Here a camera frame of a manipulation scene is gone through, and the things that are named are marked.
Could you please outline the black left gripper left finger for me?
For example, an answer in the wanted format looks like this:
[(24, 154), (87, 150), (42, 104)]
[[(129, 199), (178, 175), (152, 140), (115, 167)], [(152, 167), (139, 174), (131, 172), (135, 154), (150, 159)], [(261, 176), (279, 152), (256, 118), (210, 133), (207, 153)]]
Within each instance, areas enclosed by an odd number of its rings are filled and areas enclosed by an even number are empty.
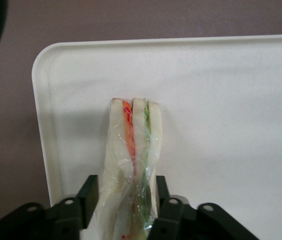
[(99, 198), (98, 176), (90, 175), (76, 196), (45, 209), (26, 203), (0, 219), (0, 240), (79, 240)]

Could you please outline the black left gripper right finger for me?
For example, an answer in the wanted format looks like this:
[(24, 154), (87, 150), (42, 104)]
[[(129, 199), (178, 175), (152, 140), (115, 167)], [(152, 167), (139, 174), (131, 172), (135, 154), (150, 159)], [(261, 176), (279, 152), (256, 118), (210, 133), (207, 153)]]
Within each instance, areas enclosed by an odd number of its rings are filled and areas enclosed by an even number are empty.
[(169, 194), (166, 179), (156, 176), (158, 217), (149, 240), (256, 240), (257, 237), (215, 203), (197, 209)]

